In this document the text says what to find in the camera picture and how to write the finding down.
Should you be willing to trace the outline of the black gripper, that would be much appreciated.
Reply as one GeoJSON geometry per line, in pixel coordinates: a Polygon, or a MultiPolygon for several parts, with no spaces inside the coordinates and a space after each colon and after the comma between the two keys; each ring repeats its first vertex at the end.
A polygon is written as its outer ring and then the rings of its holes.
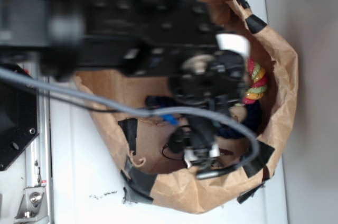
{"type": "MultiPolygon", "coordinates": [[[[180,75],[170,77],[168,86],[174,100],[186,106],[232,106],[242,101],[248,88],[246,61],[250,57],[250,42],[239,34],[217,34],[219,50],[201,53],[186,59],[180,75]]],[[[192,146],[194,150],[209,150],[215,141],[212,121],[194,115],[184,115],[185,122],[169,138],[169,143],[192,146]]]]}

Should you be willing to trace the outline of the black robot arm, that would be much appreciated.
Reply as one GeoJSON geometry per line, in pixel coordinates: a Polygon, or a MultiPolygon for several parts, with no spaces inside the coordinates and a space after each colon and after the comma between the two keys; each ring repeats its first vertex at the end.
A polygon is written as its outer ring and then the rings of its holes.
{"type": "Polygon", "coordinates": [[[246,91],[249,41],[227,33],[198,0],[1,0],[1,80],[34,93],[53,91],[137,117],[184,115],[173,152],[210,170],[219,155],[216,128],[233,122],[228,109],[246,91]],[[166,77],[176,108],[131,108],[106,98],[31,79],[12,70],[32,61],[42,74],[67,80],[77,70],[115,69],[129,77],[166,77]]]}

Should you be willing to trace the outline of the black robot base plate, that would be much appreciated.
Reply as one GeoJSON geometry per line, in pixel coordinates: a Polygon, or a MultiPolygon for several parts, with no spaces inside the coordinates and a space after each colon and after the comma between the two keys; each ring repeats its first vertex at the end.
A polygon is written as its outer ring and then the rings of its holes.
{"type": "Polygon", "coordinates": [[[1,80],[1,171],[7,170],[39,134],[37,91],[1,80]]]}

